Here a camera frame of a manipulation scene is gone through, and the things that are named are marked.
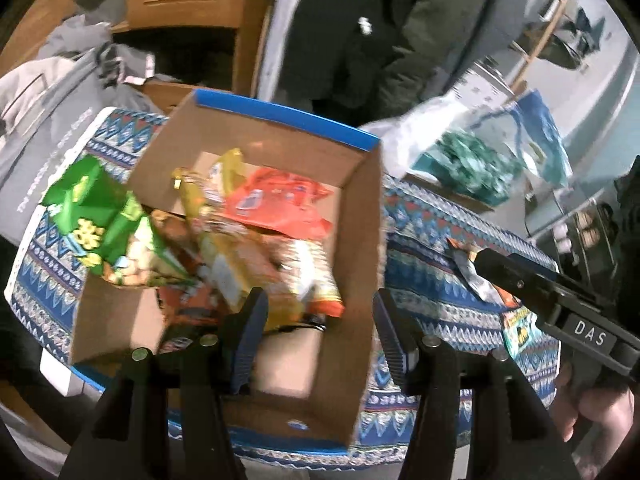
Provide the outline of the person's right hand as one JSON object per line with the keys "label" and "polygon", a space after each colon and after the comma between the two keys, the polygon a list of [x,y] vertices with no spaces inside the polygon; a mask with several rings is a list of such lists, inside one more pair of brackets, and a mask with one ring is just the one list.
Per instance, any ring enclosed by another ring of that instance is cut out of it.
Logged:
{"label": "person's right hand", "polygon": [[631,432],[636,397],[628,387],[604,387],[585,390],[575,399],[570,394],[572,375],[572,364],[563,363],[555,378],[556,395],[549,414],[564,442],[572,440],[581,417],[593,423],[597,434],[574,453],[574,463],[583,479],[595,479]]}

